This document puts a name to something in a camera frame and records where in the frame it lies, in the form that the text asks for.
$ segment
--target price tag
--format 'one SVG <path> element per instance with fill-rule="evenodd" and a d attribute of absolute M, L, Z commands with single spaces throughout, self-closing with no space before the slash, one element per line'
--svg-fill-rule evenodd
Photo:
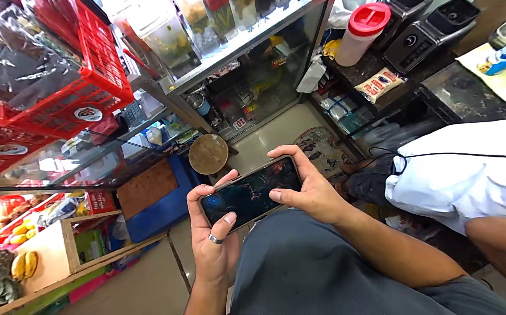
<path fill-rule="evenodd" d="M 247 122 L 243 118 L 237 119 L 233 124 L 235 130 L 240 130 L 244 125 L 247 125 Z"/>

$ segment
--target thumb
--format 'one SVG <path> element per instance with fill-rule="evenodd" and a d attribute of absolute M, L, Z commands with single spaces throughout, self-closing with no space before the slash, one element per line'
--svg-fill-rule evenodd
<path fill-rule="evenodd" d="M 302 206 L 305 205 L 304 195 L 295 190 L 276 188 L 269 192 L 269 197 L 280 204 L 285 204 L 290 207 L 301 209 Z"/>
<path fill-rule="evenodd" d="M 236 218 L 237 215 L 233 211 L 226 214 L 212 226 L 210 233 L 217 239 L 225 239 L 235 224 Z"/>

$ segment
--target snack packet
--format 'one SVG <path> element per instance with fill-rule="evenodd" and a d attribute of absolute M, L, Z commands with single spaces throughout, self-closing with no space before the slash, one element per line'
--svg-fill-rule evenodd
<path fill-rule="evenodd" d="M 354 88 L 360 91 L 372 104 L 375 104 L 378 97 L 405 81 L 405 78 L 395 75 L 385 67 L 368 80 L 356 85 Z"/>

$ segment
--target white shirt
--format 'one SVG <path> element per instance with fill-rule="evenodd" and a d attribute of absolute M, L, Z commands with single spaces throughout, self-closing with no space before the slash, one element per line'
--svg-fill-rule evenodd
<path fill-rule="evenodd" d="M 506 155 L 506 120 L 449 125 L 398 149 L 404 156 L 445 152 Z M 393 161 L 400 172 L 403 158 Z M 385 197 L 394 206 L 463 235 L 472 218 L 506 218 L 506 158 L 430 155 L 407 161 L 402 175 L 386 181 Z"/>

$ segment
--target gray shorts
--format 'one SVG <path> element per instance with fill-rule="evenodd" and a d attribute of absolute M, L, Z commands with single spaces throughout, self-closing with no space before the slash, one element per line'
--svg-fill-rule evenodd
<path fill-rule="evenodd" d="M 372 162 L 361 172 L 348 179 L 348 193 L 353 197 L 378 206 L 393 205 L 385 198 L 385 180 L 392 174 L 394 155 L 386 155 Z"/>

